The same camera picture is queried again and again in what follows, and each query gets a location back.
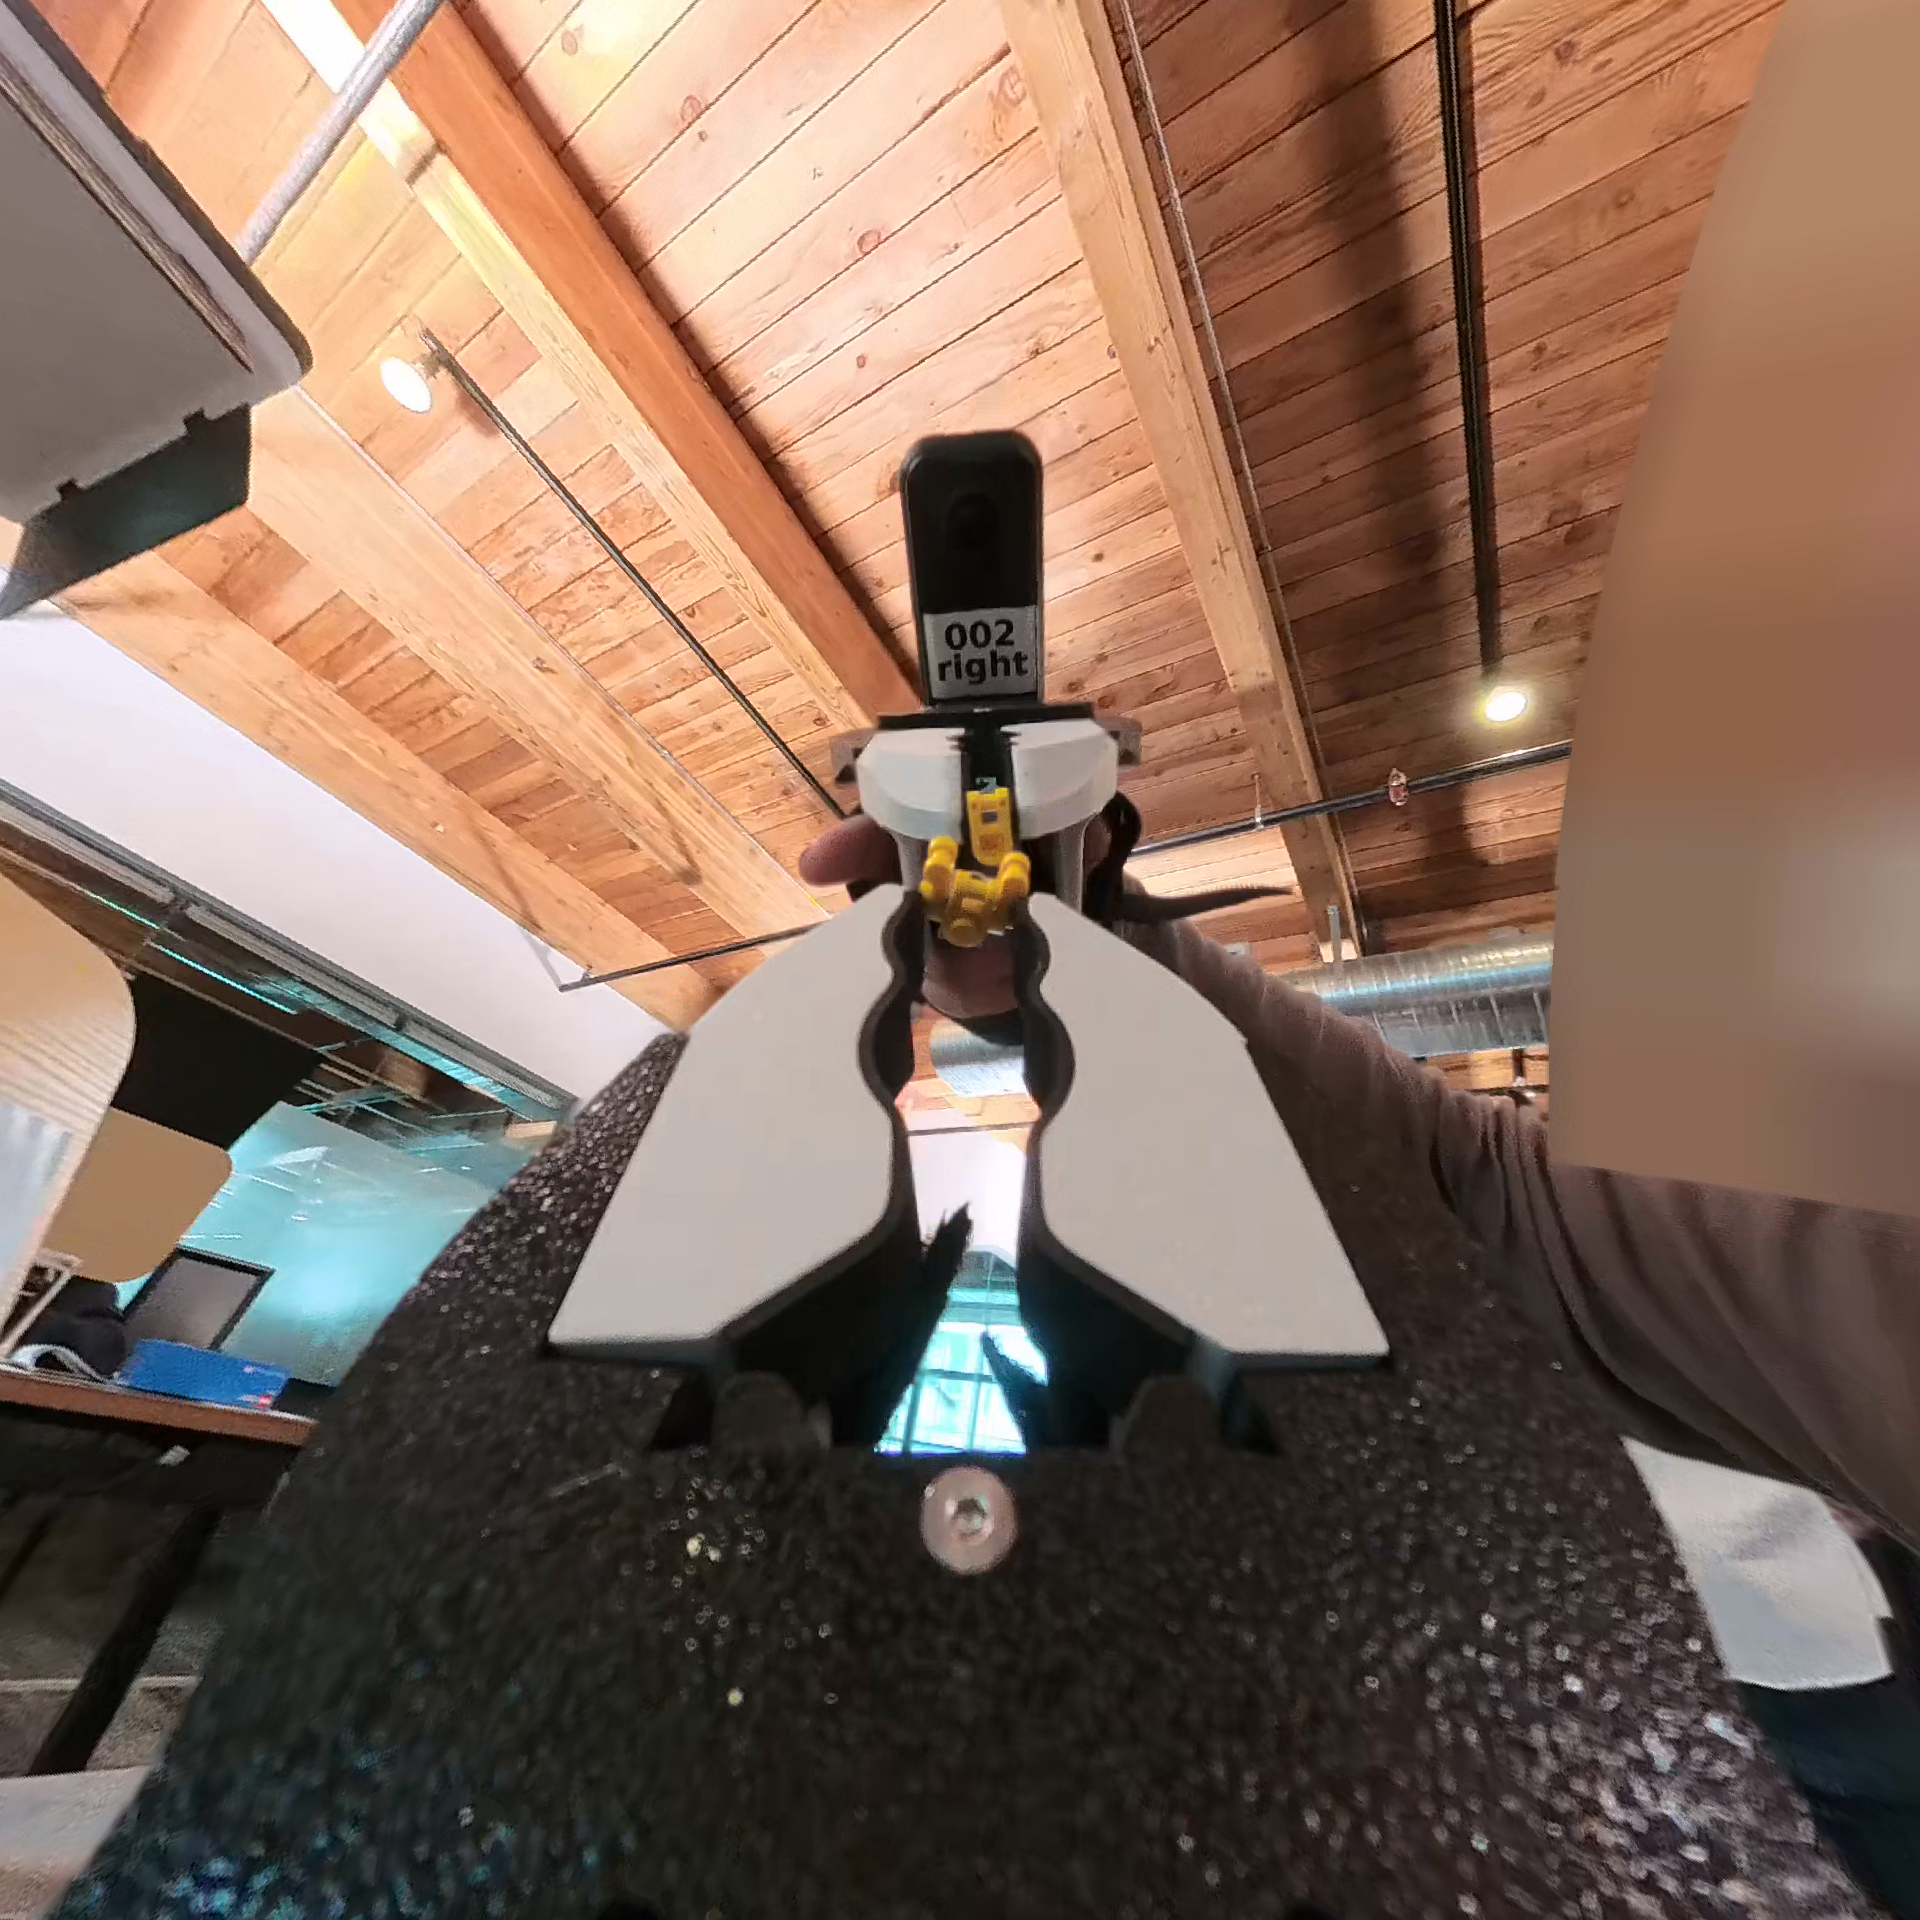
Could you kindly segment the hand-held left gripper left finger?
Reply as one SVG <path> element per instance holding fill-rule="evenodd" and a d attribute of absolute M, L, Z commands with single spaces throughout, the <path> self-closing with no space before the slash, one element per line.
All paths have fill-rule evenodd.
<path fill-rule="evenodd" d="M 880 884 L 688 1033 L 546 1333 L 556 1354 L 875 1374 L 918 1309 L 897 1108 L 914 1069 L 921 900 Z"/>

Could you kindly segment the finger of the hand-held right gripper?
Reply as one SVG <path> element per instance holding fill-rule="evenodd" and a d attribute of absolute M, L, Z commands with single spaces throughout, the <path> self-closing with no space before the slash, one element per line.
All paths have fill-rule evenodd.
<path fill-rule="evenodd" d="M 1015 836 L 1052 836 L 1092 820 L 1121 784 L 1121 742 L 1103 725 L 1014 725 L 1002 731 Z"/>
<path fill-rule="evenodd" d="M 966 820 L 966 731 L 888 726 L 858 750 L 858 803 L 891 836 L 958 836 Z"/>

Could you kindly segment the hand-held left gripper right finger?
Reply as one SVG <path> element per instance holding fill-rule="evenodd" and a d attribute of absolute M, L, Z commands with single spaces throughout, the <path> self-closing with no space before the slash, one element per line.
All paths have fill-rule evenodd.
<path fill-rule="evenodd" d="M 1278 1374 L 1377 1371 L 1388 1333 L 1242 1030 L 1052 896 L 1015 937 L 1017 1299 L 1047 1389 L 1130 1410 L 1154 1378 L 1226 1409 Z"/>

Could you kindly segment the yellow toy brick assembly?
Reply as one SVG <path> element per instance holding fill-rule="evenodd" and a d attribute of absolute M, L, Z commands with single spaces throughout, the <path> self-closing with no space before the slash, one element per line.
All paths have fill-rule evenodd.
<path fill-rule="evenodd" d="M 1031 884 L 1014 788 L 971 784 L 961 820 L 929 838 L 918 886 L 926 922 L 946 946 L 974 950 L 1009 931 Z"/>

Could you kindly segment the person's right forearm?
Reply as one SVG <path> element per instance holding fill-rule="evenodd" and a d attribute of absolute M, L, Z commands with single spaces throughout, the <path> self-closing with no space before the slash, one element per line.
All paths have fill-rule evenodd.
<path fill-rule="evenodd" d="M 1431 1068 L 1148 905 L 1122 937 L 1286 1091 L 1415 1163 L 1625 1437 L 1800 1484 L 1919 1542 L 1919 1226 L 1560 1162 L 1547 1122 Z"/>

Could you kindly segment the wooden background desk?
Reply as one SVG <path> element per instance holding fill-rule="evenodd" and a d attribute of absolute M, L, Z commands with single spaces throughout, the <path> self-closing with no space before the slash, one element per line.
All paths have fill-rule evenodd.
<path fill-rule="evenodd" d="M 220 1565 L 319 1436 L 295 1410 L 215 1409 L 6 1371 L 6 1777 L 140 1765 L 220 1633 Z"/>

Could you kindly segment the person's right hand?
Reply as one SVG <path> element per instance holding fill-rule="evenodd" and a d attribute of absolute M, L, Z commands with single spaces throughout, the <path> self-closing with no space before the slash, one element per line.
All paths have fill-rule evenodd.
<path fill-rule="evenodd" d="M 859 898 L 880 883 L 899 881 L 897 838 L 852 814 L 822 833 L 800 858 L 811 890 L 849 890 Z M 1020 946 L 1009 934 L 979 949 L 958 949 L 938 931 L 926 934 L 921 997 L 932 1014 L 1002 1046 L 1023 1043 Z"/>

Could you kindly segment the black sprinkler pipe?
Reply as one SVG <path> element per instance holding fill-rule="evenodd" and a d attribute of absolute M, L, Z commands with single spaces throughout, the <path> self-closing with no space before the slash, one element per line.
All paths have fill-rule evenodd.
<path fill-rule="evenodd" d="M 1231 841 L 1231 838 L 1236 838 L 1236 836 L 1244 836 L 1244 835 L 1254 835 L 1254 833 L 1271 833 L 1271 829 L 1288 828 L 1288 826 L 1307 826 L 1307 822 L 1332 820 L 1332 819 L 1355 814 L 1355 811 L 1366 811 L 1366 809 L 1379 809 L 1379 808 L 1402 809 L 1410 801 L 1419 801 L 1419 798 L 1427 798 L 1427 795 L 1449 793 L 1449 790 L 1457 790 L 1460 787 L 1473 787 L 1473 784 L 1481 784 L 1481 781 L 1507 777 L 1507 776 L 1542 771 L 1546 766 L 1569 762 L 1571 754 L 1574 754 L 1574 740 L 1571 738 L 1560 738 L 1560 740 L 1544 742 L 1544 746 L 1536 746 L 1536 747 L 1502 752 L 1502 754 L 1496 754 L 1496 757 L 1488 757 L 1488 760 L 1475 760 L 1475 762 L 1448 768 L 1446 772 L 1434 772 L 1434 776 L 1399 776 L 1399 772 L 1395 772 L 1384 784 L 1367 787 L 1367 788 L 1355 790 L 1351 795 L 1313 801 L 1313 803 L 1305 803 L 1305 804 L 1298 804 L 1298 808 L 1283 808 L 1283 809 L 1276 809 L 1276 811 L 1259 811 L 1259 814 L 1255 814 L 1250 819 L 1244 819 L 1244 820 L 1224 822 L 1224 826 L 1214 826 L 1214 828 L 1203 828 L 1203 829 L 1193 829 L 1193 833 L 1180 833 L 1180 835 L 1162 836 L 1162 838 L 1154 838 L 1154 841 L 1143 841 L 1143 843 L 1137 846 L 1137 853 L 1142 853 L 1142 856 L 1180 853 L 1180 851 L 1188 851 L 1188 849 L 1204 849 L 1204 846 L 1211 846 L 1211 843 L 1224 843 L 1224 841 Z"/>

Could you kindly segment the thin black ceiling rod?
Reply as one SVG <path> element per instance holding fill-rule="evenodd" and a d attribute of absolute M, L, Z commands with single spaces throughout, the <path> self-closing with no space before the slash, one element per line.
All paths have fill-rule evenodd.
<path fill-rule="evenodd" d="M 628 588 L 633 588 L 641 598 L 654 611 L 662 621 L 681 640 L 681 644 L 696 657 L 700 668 L 707 677 L 718 683 L 727 697 L 732 699 L 734 709 L 748 715 L 753 726 L 761 733 L 761 738 L 780 754 L 784 766 L 804 781 L 804 788 L 826 808 L 830 820 L 840 822 L 849 814 L 843 811 L 836 795 L 830 787 L 818 780 L 804 760 L 788 746 L 788 740 L 769 722 L 761 709 L 748 697 L 748 693 L 734 682 L 734 677 L 718 664 L 708 644 L 687 624 L 679 611 L 674 611 L 668 598 L 654 588 L 641 568 L 627 555 L 627 550 L 610 538 L 609 529 L 588 512 L 586 504 L 571 492 L 571 488 L 556 473 L 551 461 L 534 445 L 534 441 L 502 411 L 502 408 L 487 396 L 487 390 L 478 385 L 478 380 L 465 368 L 462 358 L 443 345 L 442 336 L 433 326 L 418 330 L 418 342 L 423 347 L 423 356 L 435 371 L 443 373 L 452 387 L 478 410 L 478 414 L 499 433 L 504 441 L 522 457 L 522 461 L 535 473 L 543 488 L 562 505 L 568 516 L 571 516 L 588 538 L 602 548 L 604 558 L 615 568 L 615 571 L 625 579 Z"/>

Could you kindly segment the black ceiling conduit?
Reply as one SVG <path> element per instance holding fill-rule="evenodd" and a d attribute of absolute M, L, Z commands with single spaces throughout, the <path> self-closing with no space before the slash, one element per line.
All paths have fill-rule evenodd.
<path fill-rule="evenodd" d="M 1483 336 L 1481 192 L 1473 102 L 1470 20 L 1458 3 L 1431 5 L 1438 137 L 1448 192 L 1457 387 L 1473 539 L 1479 683 L 1496 693 L 1502 668 L 1502 568 L 1497 539 L 1497 457 Z"/>

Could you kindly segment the black computer monitor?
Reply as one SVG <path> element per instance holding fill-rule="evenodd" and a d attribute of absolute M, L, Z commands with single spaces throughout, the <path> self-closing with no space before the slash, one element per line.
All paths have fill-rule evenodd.
<path fill-rule="evenodd" d="M 164 1340 L 218 1350 L 273 1281 L 273 1266 L 178 1246 L 136 1288 L 128 1341 Z"/>

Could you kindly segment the blue flat box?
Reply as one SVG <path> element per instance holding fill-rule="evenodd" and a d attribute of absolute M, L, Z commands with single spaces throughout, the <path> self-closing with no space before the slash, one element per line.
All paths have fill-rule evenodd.
<path fill-rule="evenodd" d="M 162 1337 L 142 1337 L 113 1378 L 136 1392 L 241 1410 L 278 1410 L 291 1382 L 281 1368 Z"/>

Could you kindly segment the small wooden stand board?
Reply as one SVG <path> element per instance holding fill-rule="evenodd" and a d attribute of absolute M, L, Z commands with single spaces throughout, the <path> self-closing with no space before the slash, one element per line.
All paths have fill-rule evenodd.
<path fill-rule="evenodd" d="M 110 1108 L 42 1250 L 66 1257 L 83 1281 L 144 1281 L 225 1188 L 232 1169 L 218 1142 Z"/>

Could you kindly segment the grey metal conduit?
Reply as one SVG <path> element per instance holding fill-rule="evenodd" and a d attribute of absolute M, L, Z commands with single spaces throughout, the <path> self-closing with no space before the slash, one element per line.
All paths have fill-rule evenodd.
<path fill-rule="evenodd" d="M 248 266 L 262 259 L 278 229 L 319 180 L 327 161 L 360 128 L 377 94 L 439 11 L 442 3 L 398 3 L 356 41 L 356 53 L 340 66 L 321 122 L 306 132 L 234 243 Z"/>

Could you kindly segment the overhead white and black rig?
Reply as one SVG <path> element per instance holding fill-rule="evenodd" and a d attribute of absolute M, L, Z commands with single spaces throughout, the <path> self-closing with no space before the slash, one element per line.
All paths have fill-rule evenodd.
<path fill-rule="evenodd" d="M 300 326 L 34 5 L 3 9 L 3 616 L 249 504 Z"/>

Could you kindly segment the silver ventilation duct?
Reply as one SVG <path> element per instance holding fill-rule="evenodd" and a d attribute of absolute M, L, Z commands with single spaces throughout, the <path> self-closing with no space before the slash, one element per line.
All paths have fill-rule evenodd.
<path fill-rule="evenodd" d="M 1481 944 L 1386 950 L 1278 981 L 1417 1061 L 1542 1050 L 1550 1038 L 1552 934 L 1507 932 Z"/>

